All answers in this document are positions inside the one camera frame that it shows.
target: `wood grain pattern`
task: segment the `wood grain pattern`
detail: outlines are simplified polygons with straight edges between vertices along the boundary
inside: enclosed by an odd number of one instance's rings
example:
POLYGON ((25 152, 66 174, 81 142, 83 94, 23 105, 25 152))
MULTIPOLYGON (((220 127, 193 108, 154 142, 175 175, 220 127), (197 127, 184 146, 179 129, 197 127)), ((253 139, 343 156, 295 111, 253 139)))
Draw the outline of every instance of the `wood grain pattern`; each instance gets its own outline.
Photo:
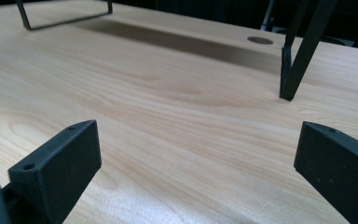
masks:
MULTIPOLYGON (((27 10, 35 24, 105 4, 27 10)), ((283 40, 120 5, 30 33, 0 7, 0 185, 61 129, 97 119, 103 168, 66 223, 345 223, 293 162, 303 120, 358 139, 358 49, 321 43, 288 103, 283 40)))

